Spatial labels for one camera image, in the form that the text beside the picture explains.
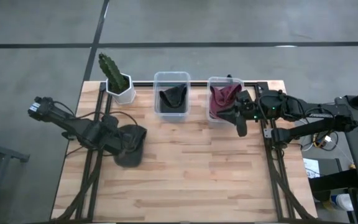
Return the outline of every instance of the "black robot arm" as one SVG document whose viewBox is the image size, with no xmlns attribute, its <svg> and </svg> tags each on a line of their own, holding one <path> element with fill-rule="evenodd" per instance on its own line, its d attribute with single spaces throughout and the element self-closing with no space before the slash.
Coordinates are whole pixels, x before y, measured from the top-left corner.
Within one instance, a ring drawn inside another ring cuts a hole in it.
<svg viewBox="0 0 358 224">
<path fill-rule="evenodd" d="M 267 90 L 252 101 L 248 91 L 236 95 L 233 106 L 218 112 L 221 119 L 237 126 L 239 136 L 247 134 L 246 120 L 278 119 L 297 121 L 302 118 L 322 118 L 299 127 L 284 129 L 273 128 L 265 130 L 266 136 L 271 137 L 276 146 L 285 147 L 292 139 L 323 131 L 349 132 L 358 126 L 346 105 L 307 103 L 293 96 L 288 96 L 281 90 Z"/>
<path fill-rule="evenodd" d="M 78 142 L 87 149 L 102 149 L 114 156 L 131 153 L 145 138 L 146 129 L 138 125 L 118 128 L 118 119 L 106 114 L 101 121 L 79 119 L 55 106 L 52 98 L 36 97 L 28 110 L 30 117 L 51 122 L 63 128 L 63 137 L 76 136 Z"/>
</svg>

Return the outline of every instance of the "concrete floor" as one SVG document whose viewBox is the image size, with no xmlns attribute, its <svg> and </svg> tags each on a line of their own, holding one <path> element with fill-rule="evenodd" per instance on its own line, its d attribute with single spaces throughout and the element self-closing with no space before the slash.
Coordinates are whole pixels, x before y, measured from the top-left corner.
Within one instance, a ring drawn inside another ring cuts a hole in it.
<svg viewBox="0 0 358 224">
<path fill-rule="evenodd" d="M 103 0 L 0 0 L 0 44 L 92 43 Z M 358 1 L 111 1 L 100 42 L 358 41 Z M 358 93 L 358 47 L 98 49 L 134 80 L 187 71 L 194 80 L 232 74 L 285 80 L 310 102 Z M 35 96 L 75 109 L 89 49 L 0 49 L 0 145 L 31 154 L 12 161 L 0 191 L 0 223 L 48 220 L 67 141 L 60 128 L 34 121 Z M 95 64 L 91 80 L 104 80 Z M 339 145 L 349 149 L 340 133 Z M 338 157 L 311 149 L 305 157 Z M 342 220 L 333 215 L 331 220 Z"/>
</svg>

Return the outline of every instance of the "clear plastic container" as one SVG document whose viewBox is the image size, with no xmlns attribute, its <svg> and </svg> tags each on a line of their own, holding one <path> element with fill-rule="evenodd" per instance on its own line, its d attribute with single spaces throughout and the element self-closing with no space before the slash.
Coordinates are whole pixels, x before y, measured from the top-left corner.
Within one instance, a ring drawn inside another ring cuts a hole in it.
<svg viewBox="0 0 358 224">
<path fill-rule="evenodd" d="M 190 75 L 187 72 L 157 72 L 154 75 L 154 111 L 169 122 L 182 122 L 190 112 Z M 184 113 L 161 113 L 159 91 L 186 84 L 186 111 Z"/>
<path fill-rule="evenodd" d="M 244 89 L 244 82 L 241 79 L 238 78 L 226 78 L 226 77 L 211 77 L 208 79 L 207 85 L 206 85 L 206 117 L 208 118 L 208 123 L 209 126 L 212 128 L 218 128 L 221 127 L 222 125 L 226 125 L 226 124 L 231 124 L 228 121 L 225 121 L 223 119 L 215 119 L 212 118 L 209 115 L 209 104 L 210 104 L 210 98 L 211 98 L 211 90 L 209 90 L 211 88 L 211 86 L 216 87 L 216 88 L 224 88 L 228 85 L 233 85 L 233 84 L 240 84 L 241 88 Z"/>
</svg>

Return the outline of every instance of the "butcher block tabletop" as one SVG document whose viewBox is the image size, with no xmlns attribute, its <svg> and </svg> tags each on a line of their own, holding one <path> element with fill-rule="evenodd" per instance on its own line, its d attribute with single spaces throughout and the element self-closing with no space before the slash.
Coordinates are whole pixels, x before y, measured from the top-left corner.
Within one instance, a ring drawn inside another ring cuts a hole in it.
<svg viewBox="0 0 358 224">
<path fill-rule="evenodd" d="M 268 82 L 271 90 L 285 91 L 282 80 L 262 82 Z M 95 110 L 99 84 L 84 82 L 77 116 Z M 210 128 L 206 87 L 191 87 L 190 114 L 184 123 L 168 123 L 154 113 L 153 88 L 135 90 L 132 104 L 120 106 L 114 102 L 111 111 L 126 112 L 147 129 L 143 160 L 139 167 L 122 168 L 112 157 L 103 157 L 94 222 L 277 221 L 259 123 L 247 121 L 248 134 L 243 138 L 237 135 L 234 125 Z M 248 90 L 254 99 L 253 88 Z M 104 94 L 101 111 L 106 98 Z M 124 115 L 115 116 L 119 126 L 132 124 Z M 293 123 L 280 119 L 277 126 L 291 128 Z M 67 152 L 79 146 L 72 141 Z M 84 148 L 65 159 L 52 218 L 61 215 L 80 190 L 85 158 Z M 291 191 L 317 217 L 299 146 L 288 145 L 284 161 Z M 280 198 L 288 217 L 281 191 Z"/>
</svg>

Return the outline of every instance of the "red fabric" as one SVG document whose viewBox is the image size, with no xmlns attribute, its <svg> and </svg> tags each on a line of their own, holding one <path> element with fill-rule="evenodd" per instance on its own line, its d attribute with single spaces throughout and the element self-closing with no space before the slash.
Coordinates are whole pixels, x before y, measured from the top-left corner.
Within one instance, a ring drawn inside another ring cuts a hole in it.
<svg viewBox="0 0 358 224">
<path fill-rule="evenodd" d="M 209 114 L 214 119 L 220 119 L 216 113 L 232 106 L 236 99 L 236 93 L 241 91 L 241 85 L 233 84 L 222 89 L 211 86 L 210 90 Z"/>
</svg>

